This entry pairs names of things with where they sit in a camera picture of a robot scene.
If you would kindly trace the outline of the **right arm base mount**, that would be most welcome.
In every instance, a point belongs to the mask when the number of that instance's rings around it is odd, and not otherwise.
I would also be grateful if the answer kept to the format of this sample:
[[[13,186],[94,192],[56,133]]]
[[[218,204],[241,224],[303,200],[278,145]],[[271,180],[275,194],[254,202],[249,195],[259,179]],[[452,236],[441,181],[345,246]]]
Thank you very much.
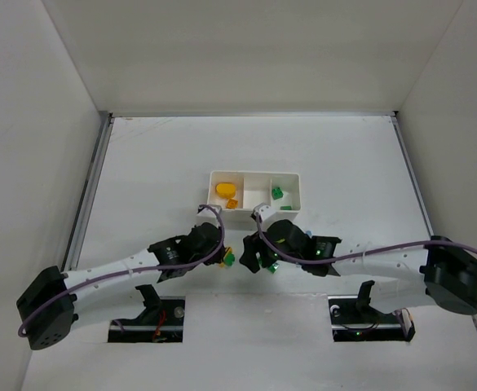
[[[329,316],[334,342],[400,341],[409,343],[416,335],[408,309],[381,313],[369,306],[375,284],[362,283],[356,296],[329,296]]]

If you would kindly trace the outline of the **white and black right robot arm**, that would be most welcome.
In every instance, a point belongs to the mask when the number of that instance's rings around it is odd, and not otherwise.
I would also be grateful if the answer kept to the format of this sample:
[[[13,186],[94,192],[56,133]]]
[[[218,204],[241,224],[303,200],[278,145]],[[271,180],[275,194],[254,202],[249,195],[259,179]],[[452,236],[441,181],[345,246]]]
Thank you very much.
[[[361,313],[437,305],[455,314],[477,314],[477,259],[449,239],[387,254],[357,244],[337,256],[341,242],[335,236],[308,235],[291,221],[280,220],[243,239],[239,262],[253,273],[287,261],[318,277],[364,275],[356,297]]]

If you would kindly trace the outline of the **yellow oval butterfly lego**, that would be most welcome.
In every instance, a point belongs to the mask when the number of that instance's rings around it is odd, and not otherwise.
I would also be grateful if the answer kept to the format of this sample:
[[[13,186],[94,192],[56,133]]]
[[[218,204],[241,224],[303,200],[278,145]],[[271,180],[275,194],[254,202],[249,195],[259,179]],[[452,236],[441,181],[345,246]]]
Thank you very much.
[[[232,199],[236,195],[236,185],[231,182],[219,182],[215,186],[216,195],[223,199]]]

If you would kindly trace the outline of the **yellow face lego cube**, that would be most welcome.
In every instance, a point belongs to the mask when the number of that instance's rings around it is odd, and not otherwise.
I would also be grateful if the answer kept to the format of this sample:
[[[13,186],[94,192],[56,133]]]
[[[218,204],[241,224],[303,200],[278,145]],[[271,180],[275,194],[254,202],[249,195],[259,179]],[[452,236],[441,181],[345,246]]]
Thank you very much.
[[[239,206],[239,201],[235,199],[228,199],[226,209],[236,209]]]

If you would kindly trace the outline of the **green lego plate piece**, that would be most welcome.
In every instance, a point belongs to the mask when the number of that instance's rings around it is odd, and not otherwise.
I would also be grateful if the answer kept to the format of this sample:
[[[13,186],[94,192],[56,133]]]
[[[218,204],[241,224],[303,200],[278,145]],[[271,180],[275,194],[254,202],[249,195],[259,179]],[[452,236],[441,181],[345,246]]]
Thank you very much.
[[[233,253],[227,253],[223,258],[223,264],[225,267],[232,267],[235,262],[235,255]]]

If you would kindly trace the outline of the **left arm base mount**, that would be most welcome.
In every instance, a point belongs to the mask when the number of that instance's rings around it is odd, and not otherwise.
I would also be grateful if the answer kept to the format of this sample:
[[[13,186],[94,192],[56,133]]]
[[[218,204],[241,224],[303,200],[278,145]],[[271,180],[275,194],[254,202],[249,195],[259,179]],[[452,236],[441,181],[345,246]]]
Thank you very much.
[[[182,343],[185,297],[160,297],[152,285],[138,286],[135,292],[144,308],[133,318],[114,319],[108,343]]]

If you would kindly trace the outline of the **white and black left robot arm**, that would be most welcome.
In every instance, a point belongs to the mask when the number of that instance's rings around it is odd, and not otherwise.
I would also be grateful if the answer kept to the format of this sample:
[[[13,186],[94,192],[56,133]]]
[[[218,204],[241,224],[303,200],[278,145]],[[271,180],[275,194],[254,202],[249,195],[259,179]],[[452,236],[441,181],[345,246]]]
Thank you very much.
[[[47,267],[16,302],[18,335],[36,351],[99,321],[113,322],[121,330],[133,324],[163,324],[167,311],[155,284],[183,277],[199,265],[231,266],[234,260],[222,227],[205,222],[186,235],[103,266],[68,272]]]

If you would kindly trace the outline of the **yellow striped lego brick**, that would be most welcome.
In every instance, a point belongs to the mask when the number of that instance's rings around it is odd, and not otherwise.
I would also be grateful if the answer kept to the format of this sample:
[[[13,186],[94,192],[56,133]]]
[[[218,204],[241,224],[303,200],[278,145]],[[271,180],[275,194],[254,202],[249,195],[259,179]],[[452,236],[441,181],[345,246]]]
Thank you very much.
[[[232,251],[231,247],[226,247],[224,251],[224,255],[222,261],[220,262],[219,266],[222,268],[230,268],[235,262],[235,255]]]

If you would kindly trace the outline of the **green square lego brick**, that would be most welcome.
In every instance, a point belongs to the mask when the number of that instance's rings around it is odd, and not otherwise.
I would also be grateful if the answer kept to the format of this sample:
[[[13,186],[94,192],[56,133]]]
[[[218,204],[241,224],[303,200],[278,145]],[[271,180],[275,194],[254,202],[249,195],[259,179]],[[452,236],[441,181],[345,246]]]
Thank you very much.
[[[280,200],[284,197],[284,192],[281,190],[280,187],[273,187],[271,189],[272,199]]]

